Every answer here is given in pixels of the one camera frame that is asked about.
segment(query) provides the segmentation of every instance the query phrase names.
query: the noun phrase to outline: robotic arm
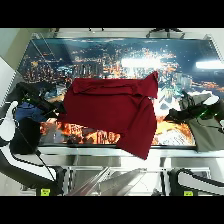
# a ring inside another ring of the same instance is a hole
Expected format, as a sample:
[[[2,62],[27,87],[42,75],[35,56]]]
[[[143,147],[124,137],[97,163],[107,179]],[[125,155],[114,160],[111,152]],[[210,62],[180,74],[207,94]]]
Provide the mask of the robotic arm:
[[[0,109],[0,172],[29,188],[36,188],[37,195],[41,195],[42,189],[47,189],[49,195],[63,193],[64,170],[61,167],[32,164],[16,158],[10,152],[10,141],[13,139],[17,128],[14,113],[16,107],[21,103],[18,88],[7,97],[6,101]]]

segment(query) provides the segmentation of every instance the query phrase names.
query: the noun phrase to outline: maroon fabric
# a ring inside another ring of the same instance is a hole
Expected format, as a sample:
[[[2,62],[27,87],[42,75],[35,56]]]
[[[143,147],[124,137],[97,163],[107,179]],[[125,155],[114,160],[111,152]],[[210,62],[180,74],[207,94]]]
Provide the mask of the maroon fabric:
[[[118,133],[119,148],[146,159],[157,128],[148,98],[157,98],[157,79],[157,72],[143,80],[75,79],[58,121]]]

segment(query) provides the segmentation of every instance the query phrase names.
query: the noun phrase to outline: gray cloth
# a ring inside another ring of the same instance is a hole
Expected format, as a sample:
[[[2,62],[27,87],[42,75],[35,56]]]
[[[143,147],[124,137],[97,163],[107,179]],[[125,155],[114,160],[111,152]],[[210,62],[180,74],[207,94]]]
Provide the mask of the gray cloth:
[[[207,100],[211,95],[210,94],[201,94],[193,96],[195,104],[201,103]],[[188,101],[187,99],[181,100],[179,102],[181,110],[187,108]],[[215,126],[221,127],[221,125],[214,119],[202,120],[198,118],[198,122],[201,125],[205,126]],[[195,138],[197,151],[198,152],[209,152],[209,151],[218,151],[224,150],[224,134],[220,133],[218,129],[202,127],[199,125],[196,119],[189,121],[189,126],[192,131],[192,134]]]

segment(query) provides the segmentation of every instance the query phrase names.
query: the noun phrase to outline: yellow label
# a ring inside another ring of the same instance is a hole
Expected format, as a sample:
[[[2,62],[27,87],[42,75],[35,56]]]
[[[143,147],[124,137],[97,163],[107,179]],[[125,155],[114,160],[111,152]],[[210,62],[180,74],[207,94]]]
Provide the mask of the yellow label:
[[[192,191],[184,191],[184,196],[193,196],[193,192]]]
[[[49,196],[51,190],[50,189],[41,189],[40,196]]]

